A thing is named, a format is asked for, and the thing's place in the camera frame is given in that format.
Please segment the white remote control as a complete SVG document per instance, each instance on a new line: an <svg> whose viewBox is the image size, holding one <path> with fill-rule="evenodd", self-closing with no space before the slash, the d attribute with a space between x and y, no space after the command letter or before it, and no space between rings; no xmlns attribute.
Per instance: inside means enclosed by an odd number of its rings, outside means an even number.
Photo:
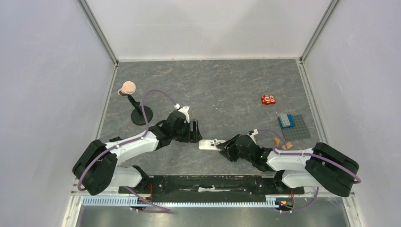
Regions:
<svg viewBox="0 0 401 227"><path fill-rule="evenodd" d="M212 140L200 140L198 143L198 148L200 150L219 150L217 147L213 147L210 145ZM225 140L219 140L220 144L226 142Z"/></svg>

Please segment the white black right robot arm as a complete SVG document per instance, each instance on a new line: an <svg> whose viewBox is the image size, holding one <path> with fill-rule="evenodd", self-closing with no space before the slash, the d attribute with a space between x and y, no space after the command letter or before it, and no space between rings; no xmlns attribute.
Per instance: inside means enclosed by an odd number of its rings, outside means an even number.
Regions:
<svg viewBox="0 0 401 227"><path fill-rule="evenodd" d="M323 142L291 151L261 147L249 135L236 135L216 147L231 162L244 159L262 172L275 172L273 187L279 193L297 187L323 187L348 197L353 185L361 183L359 164Z"/></svg>

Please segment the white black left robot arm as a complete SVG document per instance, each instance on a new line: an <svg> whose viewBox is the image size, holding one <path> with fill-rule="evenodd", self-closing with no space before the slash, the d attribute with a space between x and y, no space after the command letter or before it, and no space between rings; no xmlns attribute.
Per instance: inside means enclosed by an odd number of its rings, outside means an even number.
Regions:
<svg viewBox="0 0 401 227"><path fill-rule="evenodd" d="M137 193L148 188L148 180L139 167L121 167L120 164L170 145L172 141L197 143L202 140L197 120L189 119L183 111L173 111L140 135L124 140L103 143L90 142L72 168L78 178L78 190L98 195L108 187L128 186Z"/></svg>

